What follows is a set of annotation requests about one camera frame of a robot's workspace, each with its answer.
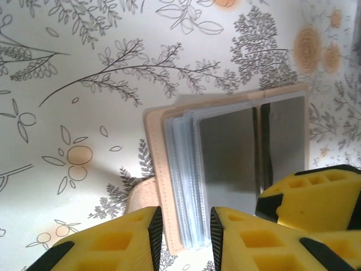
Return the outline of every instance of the beige card case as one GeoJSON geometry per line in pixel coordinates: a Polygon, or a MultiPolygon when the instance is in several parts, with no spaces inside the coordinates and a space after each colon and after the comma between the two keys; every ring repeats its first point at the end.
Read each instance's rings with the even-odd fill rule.
{"type": "Polygon", "coordinates": [[[175,201],[173,188],[171,185],[170,169],[168,164],[167,150],[164,135],[164,121],[171,117],[182,116],[185,110],[224,106],[227,104],[240,103],[248,100],[256,100],[267,97],[274,97],[288,93],[306,90],[305,96],[305,165],[309,164],[309,135],[308,135],[308,85],[297,84],[285,86],[282,88],[255,91],[252,93],[239,93],[235,95],[225,96],[224,98],[210,99],[203,102],[190,103],[181,106],[170,106],[159,110],[148,112],[144,117],[144,125],[146,128],[149,149],[153,159],[155,170],[155,183],[158,189],[160,205],[163,211],[165,238],[168,244],[169,252],[174,255],[184,247],[181,244],[181,236],[179,233],[177,214],[175,209],[175,201]]]}

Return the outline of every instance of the botanical line drawing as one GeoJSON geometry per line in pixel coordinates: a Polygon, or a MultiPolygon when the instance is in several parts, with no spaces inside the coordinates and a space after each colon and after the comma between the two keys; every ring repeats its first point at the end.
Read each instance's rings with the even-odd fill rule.
{"type": "MultiPolygon", "coordinates": [[[[31,17],[34,18],[36,10],[41,8],[40,2],[19,0],[20,7],[25,6],[24,2],[29,8],[31,17]]],[[[92,5],[92,2],[93,0],[44,0],[43,5],[49,6],[48,16],[56,18],[58,23],[71,25],[72,34],[78,35],[83,45],[88,43],[92,49],[95,49],[95,43],[98,41],[95,33],[99,32],[100,36],[105,36],[106,31],[111,27],[117,27],[122,18],[116,11],[118,6],[116,0],[97,0],[95,5],[92,5]]],[[[126,0],[126,2],[128,8],[134,7],[134,0],[126,0]]]]}
{"type": "Polygon", "coordinates": [[[277,46],[277,28],[271,14],[252,6],[250,13],[241,14],[234,25],[240,36],[232,39],[231,61],[239,65],[243,85],[257,74],[262,76],[259,79],[261,89],[297,82],[297,74],[288,64],[290,50],[277,46]]]}
{"type": "Polygon", "coordinates": [[[104,219],[108,216],[111,218],[117,217],[119,214],[122,215],[125,210],[125,204],[128,199],[128,196],[134,186],[146,180],[154,174],[152,160],[150,154],[148,153],[148,146],[144,139],[141,139],[139,142],[139,165],[142,169],[143,178],[134,178],[130,173],[125,169],[120,169],[120,178],[123,183],[123,188],[116,187],[112,184],[108,184],[106,187],[108,198],[101,197],[99,200],[100,206],[94,208],[95,213],[90,213],[88,218],[100,218],[104,219]]]}
{"type": "Polygon", "coordinates": [[[154,176],[154,169],[153,169],[153,162],[152,162],[152,156],[149,151],[147,142],[145,139],[140,139],[139,142],[139,165],[140,170],[142,171],[143,178],[150,178],[154,176]]]}
{"type": "Polygon", "coordinates": [[[9,181],[10,176],[18,174],[18,173],[23,172],[23,171],[27,171],[28,169],[31,169],[33,167],[34,167],[33,164],[28,164],[28,165],[23,166],[21,168],[17,168],[17,169],[14,169],[12,171],[0,174],[0,192],[7,185],[7,182],[9,181]]]}
{"type": "Polygon", "coordinates": [[[207,262],[207,266],[205,268],[203,268],[202,271],[214,271],[215,268],[214,268],[214,262],[212,261],[208,261],[207,262]]]}
{"type": "Polygon", "coordinates": [[[108,137],[107,128],[105,128],[104,126],[101,126],[101,127],[99,128],[99,131],[100,131],[100,133],[101,133],[103,136],[108,137]]]}
{"type": "Polygon", "coordinates": [[[347,111],[347,119],[343,124],[345,138],[338,142],[338,149],[341,151],[345,147],[349,147],[350,143],[361,141],[361,74],[357,76],[353,73],[345,74],[345,83],[341,80],[336,81],[337,96],[334,98],[336,111],[345,109],[347,111]]]}
{"type": "Polygon", "coordinates": [[[3,15],[0,7],[0,76],[8,75],[9,66],[14,63],[26,64],[24,69],[10,75],[14,81],[26,81],[32,78],[44,78],[56,75],[58,71],[50,60],[56,55],[69,55],[65,53],[43,50],[25,46],[5,34],[5,28],[11,24],[12,15],[3,15]]]}
{"type": "Polygon", "coordinates": [[[111,149],[109,151],[120,151],[122,149],[121,146],[114,146],[114,147],[111,147],[111,149]]]}
{"type": "Polygon", "coordinates": [[[168,267],[171,267],[176,258],[178,258],[177,255],[171,255],[167,249],[167,246],[165,242],[162,242],[162,250],[160,253],[160,262],[159,262],[159,271],[166,271],[168,267]]]}
{"type": "MultiPolygon", "coordinates": [[[[55,221],[55,223],[60,225],[55,230],[55,235],[57,237],[65,237],[65,236],[68,236],[69,234],[77,233],[78,230],[76,228],[74,228],[74,226],[81,224],[81,223],[67,224],[64,221],[58,220],[58,219],[54,219],[54,221],[55,221]]],[[[38,235],[35,242],[28,244],[26,247],[34,247],[34,246],[38,246],[41,244],[45,250],[48,250],[49,242],[50,242],[51,238],[52,238],[52,235],[50,233],[48,233],[48,232],[41,233],[38,235]]]]}
{"type": "Polygon", "coordinates": [[[130,173],[125,168],[120,169],[120,178],[123,183],[124,190],[109,183],[107,185],[109,198],[101,197],[99,200],[100,206],[96,206],[94,208],[95,213],[90,213],[88,218],[92,217],[104,219],[108,216],[115,218],[119,214],[123,215],[125,204],[131,190],[134,186],[139,184],[142,179],[131,177],[130,173]]]}
{"type": "Polygon", "coordinates": [[[57,31],[55,29],[52,29],[51,27],[47,27],[47,28],[45,28],[45,30],[52,37],[59,38],[59,34],[57,33],[57,31]]]}
{"type": "Polygon", "coordinates": [[[43,248],[45,248],[45,250],[48,250],[49,249],[48,242],[50,240],[51,240],[51,235],[49,233],[41,233],[38,235],[35,242],[28,244],[26,247],[34,247],[41,244],[43,248]]]}
{"type": "Polygon", "coordinates": [[[101,93],[104,89],[108,89],[110,92],[119,92],[123,100],[127,101],[131,99],[133,105],[137,107],[142,104],[137,95],[138,88],[131,88],[125,80],[118,82],[112,80],[112,76],[115,76],[115,73],[119,73],[120,71],[125,75],[136,76],[139,80],[142,78],[153,83],[160,83],[163,85],[164,93],[168,98],[175,96],[179,86],[179,83],[170,82],[170,70],[177,71],[178,79],[184,79],[187,86],[194,93],[201,94],[203,90],[206,89],[204,85],[201,85],[202,79],[204,79],[206,83],[209,83],[210,79],[213,79],[214,86],[224,90],[228,94],[238,89],[239,79],[234,72],[226,69],[223,76],[217,76],[215,74],[216,70],[220,69],[220,62],[211,62],[203,59],[203,61],[196,61],[196,67],[194,69],[190,68],[190,64],[184,67],[177,66],[174,61],[180,58],[179,51],[183,50],[181,43],[176,43],[171,46],[162,45],[162,52],[156,58],[150,58],[143,53],[144,45],[140,39],[128,42],[125,39],[122,42],[116,41],[115,47],[117,48],[115,54],[112,54],[109,47],[104,50],[104,54],[98,54],[105,68],[97,73],[79,78],[56,89],[41,102],[40,106],[59,91],[73,84],[81,83],[84,87],[90,88],[93,94],[97,91],[101,93]],[[135,61],[137,59],[140,61],[129,64],[130,60],[135,61]]]}
{"type": "Polygon", "coordinates": [[[72,100],[72,103],[77,103],[77,102],[79,102],[79,97],[76,97],[72,100]]]}
{"type": "Polygon", "coordinates": [[[64,237],[69,235],[70,232],[72,233],[77,233],[79,232],[76,228],[74,228],[74,226],[80,225],[81,223],[70,223],[67,224],[62,220],[58,220],[58,219],[54,219],[54,221],[59,224],[60,226],[58,226],[55,230],[55,234],[58,237],[64,237]]]}
{"type": "Polygon", "coordinates": [[[190,34],[194,29],[209,35],[217,35],[224,30],[223,26],[214,21],[202,21],[201,8],[210,7],[214,0],[160,0],[167,5],[156,11],[156,14],[173,20],[170,29],[180,26],[184,34],[190,34]]]}
{"type": "Polygon", "coordinates": [[[0,228],[0,237],[4,237],[6,234],[6,229],[1,229],[0,228]]]}
{"type": "Polygon", "coordinates": [[[78,137],[74,141],[71,139],[69,130],[61,126],[61,137],[66,144],[67,150],[58,148],[60,158],[54,156],[43,156],[43,160],[51,165],[58,167],[67,166],[67,175],[63,177],[58,187],[58,195],[60,195],[68,184],[72,188],[76,188],[76,182],[83,181],[87,176],[86,164],[93,158],[93,151],[87,146],[75,145],[88,139],[88,137],[78,137]]]}
{"type": "Polygon", "coordinates": [[[335,117],[328,111],[324,111],[324,113],[321,114],[317,106],[310,103],[309,118],[310,124],[315,125],[315,127],[310,128],[311,140],[316,140],[317,143],[320,143],[326,139],[327,133],[336,135],[336,129],[339,127],[339,124],[335,117]]]}
{"type": "Polygon", "coordinates": [[[191,267],[190,264],[186,264],[185,266],[183,266],[182,270],[184,270],[184,271],[188,270],[190,267],[191,267]]]}
{"type": "Polygon", "coordinates": [[[298,80],[310,85],[313,97],[328,94],[332,87],[323,85],[322,78],[325,77],[325,73],[336,73],[341,58],[350,60],[348,55],[341,55],[337,46],[337,30],[342,24],[341,10],[330,8],[329,3],[322,8],[323,10],[318,13],[314,1],[300,0],[301,14],[309,26],[299,32],[294,43],[294,58],[301,72],[298,80]],[[325,29],[320,29],[320,26],[324,25],[323,20],[329,20],[329,23],[325,29]]]}
{"type": "Polygon", "coordinates": [[[33,126],[36,123],[36,117],[34,114],[25,112],[19,112],[19,108],[15,99],[12,99],[12,107],[14,109],[14,114],[12,113],[0,113],[0,116],[9,117],[12,119],[16,119],[17,130],[19,131],[20,136],[26,143],[29,143],[29,137],[27,133],[26,127],[33,126]]]}

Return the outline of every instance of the leaf drawing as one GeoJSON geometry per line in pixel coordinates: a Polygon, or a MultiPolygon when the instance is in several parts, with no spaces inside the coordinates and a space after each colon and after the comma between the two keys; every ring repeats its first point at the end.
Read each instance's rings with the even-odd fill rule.
{"type": "Polygon", "coordinates": [[[192,1],[179,1],[179,4],[175,1],[160,2],[168,3],[168,5],[158,9],[156,14],[173,20],[173,24],[170,26],[171,30],[179,25],[184,34],[190,34],[196,28],[208,35],[217,35],[224,30],[223,26],[214,21],[201,21],[202,10],[197,7],[210,7],[214,0],[197,0],[198,6],[192,5],[192,1]]]}
{"type": "Polygon", "coordinates": [[[162,242],[159,271],[166,271],[168,267],[171,267],[174,264],[176,258],[178,258],[178,256],[171,255],[166,247],[166,244],[162,242]]]}
{"type": "Polygon", "coordinates": [[[0,115],[1,116],[4,116],[4,117],[12,117],[12,118],[16,118],[16,116],[15,115],[13,115],[13,114],[9,114],[9,113],[0,113],[0,115]]]}
{"type": "Polygon", "coordinates": [[[241,14],[234,25],[240,35],[232,39],[231,61],[239,65],[243,85],[258,74],[261,75],[261,89],[297,82],[297,73],[288,64],[289,50],[278,48],[277,28],[271,14],[252,6],[251,11],[247,15],[241,14]]]}
{"type": "Polygon", "coordinates": [[[110,151],[120,151],[122,149],[121,146],[114,146],[114,147],[111,147],[110,151]]]}
{"type": "Polygon", "coordinates": [[[62,125],[60,127],[61,127],[61,137],[62,137],[64,143],[67,145],[70,145],[71,137],[70,137],[70,133],[69,133],[68,129],[62,125]]]}
{"type": "Polygon", "coordinates": [[[143,178],[150,178],[154,176],[154,168],[151,153],[145,139],[141,139],[139,142],[139,165],[140,170],[142,171],[143,178]]]}
{"type": "Polygon", "coordinates": [[[345,74],[344,78],[346,86],[343,81],[334,83],[337,96],[333,101],[336,111],[345,110],[347,113],[343,124],[344,138],[338,142],[339,150],[349,147],[352,142],[361,141],[361,73],[357,76],[353,73],[345,74]]]}
{"type": "Polygon", "coordinates": [[[62,220],[58,220],[58,219],[54,219],[54,221],[57,223],[57,224],[60,224],[60,225],[66,225],[66,223],[62,220]]]}
{"type": "Polygon", "coordinates": [[[77,102],[79,102],[79,97],[76,97],[72,100],[72,103],[77,103],[77,102]]]}
{"type": "Polygon", "coordinates": [[[106,129],[104,126],[101,126],[101,127],[99,128],[99,130],[100,130],[100,133],[101,133],[103,136],[108,137],[108,131],[107,131],[107,129],[106,129]]]}
{"type": "Polygon", "coordinates": [[[60,195],[64,189],[66,188],[68,184],[68,176],[65,176],[62,181],[60,182],[59,188],[58,188],[58,195],[60,195]]]}
{"type": "Polygon", "coordinates": [[[52,37],[59,38],[59,34],[57,33],[57,31],[52,29],[51,27],[47,27],[47,28],[45,28],[45,30],[52,37]]]}
{"type": "Polygon", "coordinates": [[[105,36],[108,29],[118,26],[122,18],[118,14],[118,4],[115,0],[98,0],[95,5],[92,1],[55,0],[55,6],[49,10],[48,15],[58,17],[59,23],[71,25],[73,35],[78,35],[81,43],[88,43],[95,49],[99,41],[95,37],[105,36]]]}
{"type": "Polygon", "coordinates": [[[49,164],[52,165],[58,165],[58,166],[64,166],[65,163],[61,160],[59,160],[58,158],[55,157],[51,157],[51,156],[43,156],[42,159],[46,162],[48,162],[49,164]]]}
{"type": "Polygon", "coordinates": [[[339,124],[334,116],[331,116],[328,111],[324,111],[324,113],[321,114],[317,109],[317,106],[310,103],[309,118],[310,124],[315,126],[310,129],[311,140],[316,140],[317,143],[320,143],[326,139],[326,133],[336,135],[339,124]]]}
{"type": "Polygon", "coordinates": [[[19,115],[19,109],[17,108],[17,103],[14,99],[12,99],[12,106],[14,108],[15,115],[19,115]]]}
{"type": "Polygon", "coordinates": [[[205,59],[196,61],[195,68],[191,68],[190,64],[184,67],[177,66],[175,61],[180,59],[179,52],[183,50],[180,43],[170,46],[162,45],[161,53],[153,58],[144,53],[143,41],[140,39],[116,41],[115,47],[117,49],[115,54],[109,47],[105,48],[104,54],[98,54],[99,60],[105,68],[56,89],[41,102],[40,106],[56,93],[76,83],[81,83],[84,87],[89,88],[93,94],[107,89],[110,92],[118,92],[124,101],[132,100],[136,107],[141,105],[137,94],[138,88],[131,88],[129,83],[119,75],[119,72],[122,72],[123,76],[135,76],[139,80],[148,80],[162,85],[167,98],[175,96],[179,86],[178,83],[171,82],[170,71],[172,70],[177,72],[179,80],[186,81],[188,88],[193,93],[202,94],[206,89],[202,81],[208,83],[211,79],[214,81],[215,87],[222,89],[227,94],[238,90],[239,78],[235,72],[226,69],[223,76],[216,75],[217,70],[220,69],[220,62],[215,60],[212,62],[205,59]]]}
{"type": "Polygon", "coordinates": [[[25,140],[26,143],[29,143],[28,133],[25,130],[24,124],[22,124],[21,121],[17,122],[17,129],[23,140],[25,140]]]}
{"type": "Polygon", "coordinates": [[[202,271],[215,271],[214,262],[208,261],[207,266],[202,271]]]}
{"type": "Polygon", "coordinates": [[[26,143],[29,143],[29,137],[28,137],[28,133],[27,133],[27,130],[25,127],[34,125],[36,123],[36,117],[34,114],[29,113],[29,112],[25,112],[25,113],[22,113],[19,115],[19,108],[17,106],[16,100],[15,99],[11,99],[11,100],[12,100],[12,107],[14,109],[15,114],[13,115],[10,113],[0,113],[0,116],[16,119],[17,120],[16,121],[17,131],[19,132],[22,139],[26,143]]]}
{"type": "Polygon", "coordinates": [[[115,187],[109,183],[106,187],[108,198],[101,197],[99,200],[100,206],[96,206],[94,208],[95,213],[90,213],[88,218],[104,219],[108,216],[115,218],[118,215],[123,214],[129,193],[135,185],[142,181],[142,179],[131,177],[130,173],[125,168],[120,169],[120,177],[123,188],[115,187]]]}
{"type": "Polygon", "coordinates": [[[64,151],[61,148],[58,148],[58,153],[61,157],[64,156],[64,151]]]}
{"type": "Polygon", "coordinates": [[[88,137],[78,137],[77,139],[74,140],[73,144],[82,142],[84,140],[88,139],[88,137]]]}
{"type": "MultiPolygon", "coordinates": [[[[34,7],[38,5],[38,0],[27,0],[26,3],[30,10],[34,12],[34,7]]],[[[44,78],[57,74],[56,68],[51,64],[51,59],[56,55],[67,55],[56,51],[44,50],[36,47],[26,46],[17,42],[7,35],[7,32],[13,34],[10,30],[6,30],[8,25],[12,23],[12,15],[2,14],[0,31],[0,76],[10,76],[13,81],[26,81],[32,78],[44,78]],[[18,67],[23,65],[19,70],[12,73],[13,64],[18,67]]]]}

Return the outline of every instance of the black rubber pad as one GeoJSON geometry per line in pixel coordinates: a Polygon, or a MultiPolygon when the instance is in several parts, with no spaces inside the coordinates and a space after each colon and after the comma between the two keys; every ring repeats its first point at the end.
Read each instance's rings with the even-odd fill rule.
{"type": "Polygon", "coordinates": [[[210,210],[210,239],[212,241],[214,271],[221,271],[223,252],[223,230],[221,219],[219,219],[215,208],[210,210]]]}
{"type": "Polygon", "coordinates": [[[277,208],[281,206],[283,194],[258,198],[256,216],[277,223],[277,208]]]}
{"type": "Polygon", "coordinates": [[[152,261],[154,271],[159,270],[160,255],[162,250],[163,238],[163,215],[160,206],[154,212],[152,221],[148,227],[149,242],[151,245],[152,261]]]}
{"type": "Polygon", "coordinates": [[[341,171],[351,171],[351,172],[355,172],[357,174],[361,174],[361,170],[353,167],[352,165],[334,165],[332,167],[325,167],[325,168],[315,168],[315,169],[311,169],[309,171],[300,171],[295,173],[294,175],[299,176],[299,175],[306,175],[306,174],[310,174],[310,173],[315,173],[315,172],[321,172],[321,171],[328,171],[330,169],[339,169],[341,171]]]}
{"type": "Polygon", "coordinates": [[[361,230],[361,192],[359,194],[359,197],[357,198],[347,229],[361,230]]]}
{"type": "Polygon", "coordinates": [[[302,237],[300,243],[326,268],[327,271],[355,271],[355,269],[325,244],[306,237],[302,237]]]}
{"type": "Polygon", "coordinates": [[[73,242],[67,241],[50,248],[27,271],[50,271],[73,246],[73,242]]]}

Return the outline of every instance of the gray card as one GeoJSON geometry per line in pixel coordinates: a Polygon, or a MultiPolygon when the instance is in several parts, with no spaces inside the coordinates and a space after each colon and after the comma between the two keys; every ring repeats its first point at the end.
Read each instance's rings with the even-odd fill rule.
{"type": "Polygon", "coordinates": [[[208,207],[254,214],[256,207],[255,108],[199,122],[208,207]]]}

